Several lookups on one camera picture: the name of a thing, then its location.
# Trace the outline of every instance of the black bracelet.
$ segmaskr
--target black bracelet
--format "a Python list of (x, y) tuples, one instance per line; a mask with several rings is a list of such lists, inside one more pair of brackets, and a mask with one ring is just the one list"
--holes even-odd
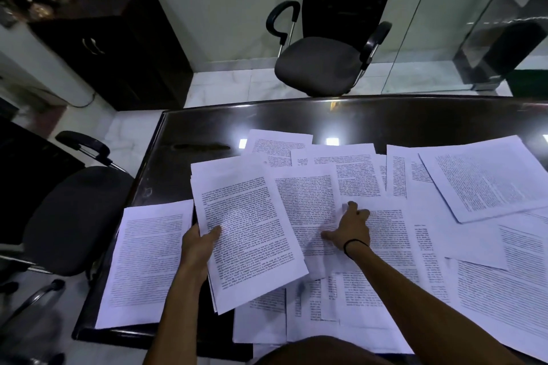
[(346, 254), (346, 257), (350, 258), (351, 260), (353, 260), (354, 258), (352, 258), (352, 257), (350, 257), (350, 256), (348, 255), (348, 253), (346, 252), (346, 246), (347, 246), (348, 244), (350, 244), (351, 242), (353, 242), (353, 241), (360, 242), (360, 243), (364, 244), (366, 247), (369, 247), (366, 243), (364, 243), (362, 240), (358, 240), (357, 238), (353, 238), (353, 239), (351, 239), (351, 240), (346, 241), (346, 243), (342, 246), (342, 250), (343, 250), (344, 253)]

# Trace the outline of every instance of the green carpet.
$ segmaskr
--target green carpet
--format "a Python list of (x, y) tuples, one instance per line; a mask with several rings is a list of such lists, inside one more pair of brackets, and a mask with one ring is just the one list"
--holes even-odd
[(514, 97), (548, 99), (548, 70), (514, 70), (506, 80)]

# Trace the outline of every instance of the dark glossy table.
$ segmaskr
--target dark glossy table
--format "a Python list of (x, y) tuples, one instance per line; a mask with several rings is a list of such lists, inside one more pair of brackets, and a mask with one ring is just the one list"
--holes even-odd
[[(499, 97), (372, 96), (295, 99), (164, 112), (129, 196), (129, 206), (192, 198), (190, 164), (240, 154), (250, 129), (309, 133), (340, 144), (407, 147), (471, 143), (517, 134), (548, 168), (548, 102)], [(148, 348), (157, 325), (95, 330), (114, 240), (72, 336), (78, 340)], [(199, 356), (246, 361), (251, 345), (232, 343), (233, 312), (213, 313), (207, 283), (200, 292)]]

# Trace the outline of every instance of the cabinet handle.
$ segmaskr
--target cabinet handle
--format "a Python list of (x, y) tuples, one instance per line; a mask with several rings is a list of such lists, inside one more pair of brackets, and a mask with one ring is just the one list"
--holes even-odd
[(99, 49), (99, 47), (97, 46), (97, 42), (95, 42), (95, 39), (93, 39), (93, 38), (90, 38), (90, 39), (92, 40), (92, 44), (95, 47), (95, 49), (98, 50), (100, 54), (106, 55), (105, 52), (103, 52), (102, 50)]
[(88, 44), (86, 43), (86, 38), (82, 38), (82, 45), (86, 47), (88, 51), (90, 51), (93, 55), (98, 55), (97, 52), (93, 52), (91, 49), (89, 49)]

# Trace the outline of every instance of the chair seat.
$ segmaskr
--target chair seat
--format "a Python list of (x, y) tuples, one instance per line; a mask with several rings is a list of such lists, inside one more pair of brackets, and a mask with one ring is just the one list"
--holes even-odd
[(278, 79), (311, 97), (341, 96), (349, 92), (361, 67), (360, 52), (334, 39), (309, 36), (280, 55)]
[(25, 254), (60, 276), (85, 271), (106, 250), (132, 184), (131, 175), (109, 167), (87, 167), (70, 175), (27, 223)]

